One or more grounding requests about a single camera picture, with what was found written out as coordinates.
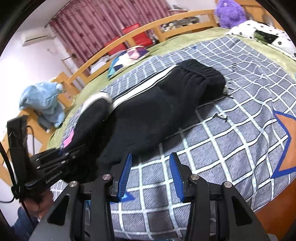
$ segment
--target red chair back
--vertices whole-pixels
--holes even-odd
[[[141,27],[141,25],[139,23],[135,23],[131,26],[124,28],[122,31],[124,32],[124,34],[128,34],[139,27]],[[148,37],[146,32],[143,32],[134,36],[133,40],[135,41],[136,45],[142,45],[144,47],[147,47],[153,44],[152,40]]]
[[[107,47],[109,44],[113,43],[115,40],[119,39],[118,36],[116,36],[114,39],[112,39],[111,41],[107,42],[104,44],[104,47]],[[117,53],[118,51],[121,50],[127,50],[126,46],[124,45],[124,43],[121,43],[119,45],[117,45],[115,48],[111,49],[110,51],[108,51],[108,54],[111,56],[115,53]]]

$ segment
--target pillow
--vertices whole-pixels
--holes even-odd
[[[268,24],[248,20],[230,29],[226,35],[261,42],[296,60],[296,48],[287,33]]]
[[[107,78],[110,79],[111,77],[118,75],[120,72],[139,62],[148,55],[149,51],[143,46],[135,46],[124,50],[120,55],[113,59]]]

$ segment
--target metal screw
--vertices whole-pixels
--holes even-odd
[[[232,184],[230,182],[224,182],[224,186],[226,188],[231,188],[232,187]]]
[[[111,178],[110,174],[104,174],[102,177],[104,180],[109,180]]]
[[[73,187],[76,187],[77,184],[78,184],[78,182],[76,182],[76,181],[71,181],[71,182],[69,183],[69,186],[73,188]]]
[[[200,176],[197,175],[197,174],[192,174],[192,175],[190,175],[190,178],[191,178],[192,180],[198,180],[198,179],[200,178]]]

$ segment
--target human hand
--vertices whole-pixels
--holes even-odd
[[[30,198],[27,198],[24,201],[29,214],[39,219],[42,219],[45,216],[45,214],[54,203],[54,201],[52,200],[53,195],[50,190],[45,191],[41,196],[42,201],[39,204],[37,204]]]

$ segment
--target checkered bedsheet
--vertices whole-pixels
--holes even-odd
[[[271,179],[287,135],[273,109],[295,116],[295,81],[282,67],[235,37],[221,37],[153,56],[103,91],[112,97],[173,64],[194,58],[220,71],[229,94],[199,106],[179,130],[151,153],[133,157],[127,191],[133,201],[112,204],[117,237],[153,240],[182,237],[189,205],[176,196],[168,164],[171,152],[208,182],[232,182],[256,211],[278,195],[295,173]],[[80,110],[69,122],[63,140],[75,126]],[[59,181],[56,198],[65,187]],[[215,222],[214,205],[211,212]]]

